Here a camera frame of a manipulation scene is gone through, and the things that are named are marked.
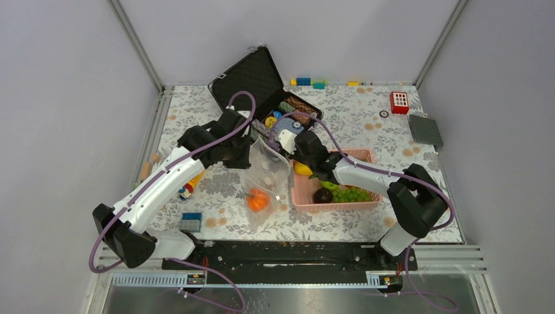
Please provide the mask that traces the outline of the yellow toy mango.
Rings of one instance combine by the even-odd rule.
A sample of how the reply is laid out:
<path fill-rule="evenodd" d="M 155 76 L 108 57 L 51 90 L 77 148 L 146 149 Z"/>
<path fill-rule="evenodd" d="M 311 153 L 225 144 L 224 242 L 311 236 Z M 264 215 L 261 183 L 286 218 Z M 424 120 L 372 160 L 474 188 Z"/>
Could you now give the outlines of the yellow toy mango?
<path fill-rule="evenodd" d="M 295 173 L 297 173 L 299 175 L 304 175 L 304 176 L 312 176 L 313 175 L 312 170 L 308 166 L 306 166 L 306 165 L 304 165 L 300 162 L 295 162 L 294 166 L 293 166 L 293 169 L 294 169 Z"/>

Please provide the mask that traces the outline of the clear zip top bag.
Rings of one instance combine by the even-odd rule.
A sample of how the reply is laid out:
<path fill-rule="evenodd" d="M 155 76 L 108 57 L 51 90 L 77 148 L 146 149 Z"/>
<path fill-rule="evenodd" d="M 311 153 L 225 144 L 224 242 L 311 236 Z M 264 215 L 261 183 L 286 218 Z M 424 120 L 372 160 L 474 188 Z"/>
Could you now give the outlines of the clear zip top bag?
<path fill-rule="evenodd" d="M 291 167 L 281 154 L 260 139 L 250 147 L 249 162 L 251 167 L 243 174 L 243 198 L 249 227 L 256 230 L 268 220 L 281 203 L 279 191 L 285 186 Z M 246 194 L 252 188 L 261 189 L 270 199 L 269 206 L 257 213 L 252 212 L 246 203 Z"/>

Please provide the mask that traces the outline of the red toy block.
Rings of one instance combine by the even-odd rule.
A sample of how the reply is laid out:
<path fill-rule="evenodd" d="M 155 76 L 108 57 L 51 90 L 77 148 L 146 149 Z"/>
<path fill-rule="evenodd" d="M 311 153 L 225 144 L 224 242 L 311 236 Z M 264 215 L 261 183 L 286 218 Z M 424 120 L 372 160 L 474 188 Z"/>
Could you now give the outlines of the red toy block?
<path fill-rule="evenodd" d="M 410 107 L 406 92 L 391 92 L 389 100 L 393 114 L 407 114 L 409 112 Z"/>

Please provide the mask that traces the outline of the green toy apple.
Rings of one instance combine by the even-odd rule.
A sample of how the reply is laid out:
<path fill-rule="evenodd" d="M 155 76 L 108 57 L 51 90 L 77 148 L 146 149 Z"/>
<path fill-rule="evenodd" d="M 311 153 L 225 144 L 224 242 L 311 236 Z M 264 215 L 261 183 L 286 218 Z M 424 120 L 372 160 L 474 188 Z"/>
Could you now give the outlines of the green toy apple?
<path fill-rule="evenodd" d="M 319 183 L 323 188 L 326 188 L 327 190 L 330 190 L 330 191 L 339 189 L 338 184 L 334 184 L 334 183 L 329 182 L 329 181 L 320 181 Z"/>

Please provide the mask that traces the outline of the grey building baseplate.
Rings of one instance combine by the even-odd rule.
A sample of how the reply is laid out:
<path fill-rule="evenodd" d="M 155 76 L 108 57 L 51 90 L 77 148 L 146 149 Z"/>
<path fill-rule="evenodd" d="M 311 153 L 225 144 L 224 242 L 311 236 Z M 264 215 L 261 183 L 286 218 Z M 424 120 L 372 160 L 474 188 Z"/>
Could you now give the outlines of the grey building baseplate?
<path fill-rule="evenodd" d="M 444 143 L 437 122 L 424 116 L 410 114 L 408 125 L 414 142 L 443 147 Z"/>

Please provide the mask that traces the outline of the wooden toy block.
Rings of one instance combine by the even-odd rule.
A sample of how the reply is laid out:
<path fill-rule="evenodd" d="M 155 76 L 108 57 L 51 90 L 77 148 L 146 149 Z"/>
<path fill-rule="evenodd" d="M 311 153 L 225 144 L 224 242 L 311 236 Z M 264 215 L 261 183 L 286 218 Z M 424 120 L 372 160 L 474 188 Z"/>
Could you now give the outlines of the wooden toy block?
<path fill-rule="evenodd" d="M 152 163 L 150 161 L 146 161 L 141 166 L 141 170 L 139 172 L 139 181 L 143 182 L 148 178 L 152 171 Z"/>

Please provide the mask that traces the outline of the orange toy pumpkin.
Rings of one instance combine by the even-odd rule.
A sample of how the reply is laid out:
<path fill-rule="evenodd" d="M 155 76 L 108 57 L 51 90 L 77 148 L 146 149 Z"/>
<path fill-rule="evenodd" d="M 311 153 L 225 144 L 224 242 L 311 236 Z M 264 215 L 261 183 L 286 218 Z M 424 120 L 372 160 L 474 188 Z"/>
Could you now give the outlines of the orange toy pumpkin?
<path fill-rule="evenodd" d="M 252 188 L 246 194 L 247 206 L 252 212 L 264 210 L 270 204 L 268 195 L 259 188 Z"/>

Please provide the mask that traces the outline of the pink plastic basket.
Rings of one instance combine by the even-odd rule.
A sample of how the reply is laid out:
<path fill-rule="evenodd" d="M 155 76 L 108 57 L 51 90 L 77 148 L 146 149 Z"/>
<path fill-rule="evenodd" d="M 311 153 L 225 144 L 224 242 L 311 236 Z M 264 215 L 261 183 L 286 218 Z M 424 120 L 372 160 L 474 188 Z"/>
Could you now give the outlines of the pink plastic basket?
<path fill-rule="evenodd" d="M 297 211 L 355 211 L 371 210 L 381 204 L 383 197 L 375 192 L 369 191 L 374 201 L 361 203 L 324 203 L 316 204 L 312 201 L 313 193 L 322 188 L 317 179 L 309 176 L 299 175 L 293 170 L 293 187 L 291 188 L 292 204 Z"/>

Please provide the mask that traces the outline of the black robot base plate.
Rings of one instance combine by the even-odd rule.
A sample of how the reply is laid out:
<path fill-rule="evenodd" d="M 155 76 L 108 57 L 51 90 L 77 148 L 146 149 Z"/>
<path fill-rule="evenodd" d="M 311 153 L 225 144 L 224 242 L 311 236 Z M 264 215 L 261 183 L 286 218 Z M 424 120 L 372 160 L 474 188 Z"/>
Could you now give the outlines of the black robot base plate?
<path fill-rule="evenodd" d="M 368 272 L 418 269 L 414 251 L 391 256 L 375 243 L 300 241 L 197 241 L 186 259 L 235 284 L 359 284 Z"/>

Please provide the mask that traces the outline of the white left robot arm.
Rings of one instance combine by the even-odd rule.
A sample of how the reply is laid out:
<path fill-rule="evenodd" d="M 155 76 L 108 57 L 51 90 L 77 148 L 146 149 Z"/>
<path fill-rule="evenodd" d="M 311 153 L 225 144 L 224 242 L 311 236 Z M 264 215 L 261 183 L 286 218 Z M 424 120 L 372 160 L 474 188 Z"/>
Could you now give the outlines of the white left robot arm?
<path fill-rule="evenodd" d="M 125 264 L 136 268 L 150 258 L 175 258 L 197 268 L 203 252 L 182 232 L 149 227 L 178 190 L 210 166 L 249 167 L 249 125 L 254 111 L 226 108 L 218 120 L 187 129 L 162 163 L 137 188 L 114 205 L 99 204 L 92 213 L 98 237 L 88 265 L 95 273 Z"/>

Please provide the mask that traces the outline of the dark purple toy plum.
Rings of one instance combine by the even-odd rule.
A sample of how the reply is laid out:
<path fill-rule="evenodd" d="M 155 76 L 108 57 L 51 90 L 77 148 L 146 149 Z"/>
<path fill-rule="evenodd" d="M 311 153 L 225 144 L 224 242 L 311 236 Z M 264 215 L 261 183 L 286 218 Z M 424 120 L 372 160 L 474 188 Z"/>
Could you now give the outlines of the dark purple toy plum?
<path fill-rule="evenodd" d="M 334 194 L 327 188 L 320 188 L 313 193 L 312 201 L 316 204 L 332 203 Z"/>

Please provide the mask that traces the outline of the blue grey toy block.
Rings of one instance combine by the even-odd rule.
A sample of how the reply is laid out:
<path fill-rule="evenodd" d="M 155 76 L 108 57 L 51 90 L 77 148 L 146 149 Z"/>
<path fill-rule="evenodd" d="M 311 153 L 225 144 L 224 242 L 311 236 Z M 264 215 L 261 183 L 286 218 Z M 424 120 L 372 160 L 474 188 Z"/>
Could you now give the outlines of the blue grey toy block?
<path fill-rule="evenodd" d="M 178 229 L 182 232 L 197 233 L 202 228 L 202 213 L 183 213 Z"/>

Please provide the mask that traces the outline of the blue yellow block row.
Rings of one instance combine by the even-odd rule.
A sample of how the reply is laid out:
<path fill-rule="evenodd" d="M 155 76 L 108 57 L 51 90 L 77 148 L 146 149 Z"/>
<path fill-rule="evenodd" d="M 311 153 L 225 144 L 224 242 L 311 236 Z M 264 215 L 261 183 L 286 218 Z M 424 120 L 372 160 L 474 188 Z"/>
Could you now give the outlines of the blue yellow block row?
<path fill-rule="evenodd" d="M 323 90 L 327 86 L 326 80 L 313 80 L 310 77 L 297 77 L 290 80 L 291 86 L 311 86 L 313 89 Z"/>

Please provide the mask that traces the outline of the yellow big blind button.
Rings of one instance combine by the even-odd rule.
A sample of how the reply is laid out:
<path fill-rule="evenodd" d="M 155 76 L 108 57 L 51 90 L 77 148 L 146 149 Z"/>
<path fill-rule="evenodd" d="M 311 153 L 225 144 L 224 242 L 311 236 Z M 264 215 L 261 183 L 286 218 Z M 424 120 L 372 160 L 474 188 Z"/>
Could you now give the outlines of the yellow big blind button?
<path fill-rule="evenodd" d="M 269 117 L 267 117 L 267 118 L 265 119 L 264 124 L 265 124 L 268 128 L 272 129 L 272 128 L 274 127 L 274 124 L 275 124 L 276 122 L 277 122 L 277 118 L 276 118 L 276 117 L 274 117 L 274 116 L 269 116 Z"/>

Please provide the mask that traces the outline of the green toy grape bunch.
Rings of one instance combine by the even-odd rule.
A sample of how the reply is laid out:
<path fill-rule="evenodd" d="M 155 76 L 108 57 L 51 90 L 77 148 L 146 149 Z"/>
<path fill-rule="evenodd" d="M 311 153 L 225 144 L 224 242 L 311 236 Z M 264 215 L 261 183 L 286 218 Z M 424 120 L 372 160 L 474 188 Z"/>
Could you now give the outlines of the green toy grape bunch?
<path fill-rule="evenodd" d="M 337 188 L 332 191 L 333 203 L 361 203 L 374 201 L 374 197 L 368 190 L 354 186 Z"/>

